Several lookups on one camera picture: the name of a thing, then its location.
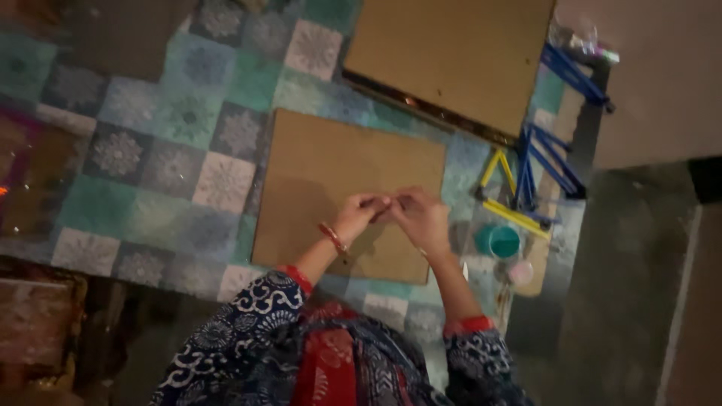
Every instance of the woman's right hand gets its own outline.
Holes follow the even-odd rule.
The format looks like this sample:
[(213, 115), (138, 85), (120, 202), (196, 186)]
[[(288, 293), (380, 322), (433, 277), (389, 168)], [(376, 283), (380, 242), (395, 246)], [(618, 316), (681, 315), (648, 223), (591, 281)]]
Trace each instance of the woman's right hand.
[(409, 240), (427, 257), (451, 253), (448, 239), (449, 208), (420, 186), (396, 191), (389, 212)]

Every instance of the person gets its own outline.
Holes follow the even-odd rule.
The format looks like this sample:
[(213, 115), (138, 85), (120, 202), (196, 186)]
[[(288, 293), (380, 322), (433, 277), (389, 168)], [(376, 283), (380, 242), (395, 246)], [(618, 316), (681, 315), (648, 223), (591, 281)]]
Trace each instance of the person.
[[(351, 196), (333, 238), (251, 282), (192, 334), (151, 405), (531, 405), (451, 251), (448, 211), (417, 186)], [(305, 306), (339, 243), (350, 246), (376, 220), (398, 224), (438, 281), (445, 393), (430, 385), (420, 350), (383, 322), (337, 301)]]

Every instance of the woman's left hand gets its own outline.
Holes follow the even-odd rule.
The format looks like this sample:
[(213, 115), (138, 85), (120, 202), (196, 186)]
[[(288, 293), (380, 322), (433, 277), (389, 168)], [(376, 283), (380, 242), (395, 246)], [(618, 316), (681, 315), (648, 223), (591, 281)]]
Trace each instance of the woman's left hand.
[(391, 198), (380, 194), (355, 194), (344, 203), (331, 226), (341, 241), (351, 246), (368, 223), (391, 206)]

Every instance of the wall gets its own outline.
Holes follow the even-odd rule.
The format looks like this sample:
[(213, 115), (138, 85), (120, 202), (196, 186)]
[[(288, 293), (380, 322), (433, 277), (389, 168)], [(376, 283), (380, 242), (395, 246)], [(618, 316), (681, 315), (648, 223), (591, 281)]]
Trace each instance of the wall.
[(621, 55), (596, 167), (722, 155), (722, 1), (559, 0), (557, 16), (591, 20)]

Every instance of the brown cardboard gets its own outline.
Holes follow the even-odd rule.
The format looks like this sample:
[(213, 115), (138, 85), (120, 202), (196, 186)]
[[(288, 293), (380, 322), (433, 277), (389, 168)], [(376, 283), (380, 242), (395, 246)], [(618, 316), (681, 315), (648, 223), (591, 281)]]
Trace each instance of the brown cardboard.
[(344, 69), (517, 138), (554, 0), (365, 0)]
[[(277, 110), (252, 262), (292, 263), (351, 194), (409, 185), (439, 194), (444, 158), (441, 144)], [(370, 225), (328, 272), (425, 284), (428, 267), (391, 223)]]

